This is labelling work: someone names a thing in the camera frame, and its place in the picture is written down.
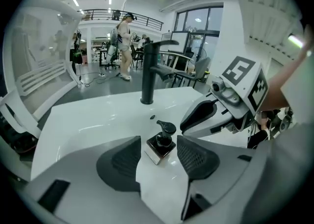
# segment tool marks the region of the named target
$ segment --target sink basin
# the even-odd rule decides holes
[[[161,131],[157,120],[176,126],[177,132],[172,136],[176,143],[184,114],[200,96],[193,88],[182,87],[155,90],[154,103],[150,105],[142,104],[141,92],[135,92],[55,106],[37,144],[31,179],[71,152],[139,135],[142,149],[136,181],[140,183],[141,198],[163,222],[179,223],[188,177],[177,157],[177,149],[157,166],[144,147],[146,140]]]

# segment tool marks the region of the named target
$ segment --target black soap dispenser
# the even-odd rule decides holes
[[[176,147],[176,144],[172,141],[171,136],[177,130],[176,126],[170,122],[158,120],[157,124],[161,126],[162,132],[159,132],[147,140],[147,145],[144,149],[146,154],[156,165],[158,165],[161,160]]]

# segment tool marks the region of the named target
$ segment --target ceiling light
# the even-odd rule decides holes
[[[303,43],[294,35],[290,35],[288,39],[300,48],[303,46]]]
[[[75,3],[76,6],[78,6],[78,2],[76,0],[73,0],[73,2]]]

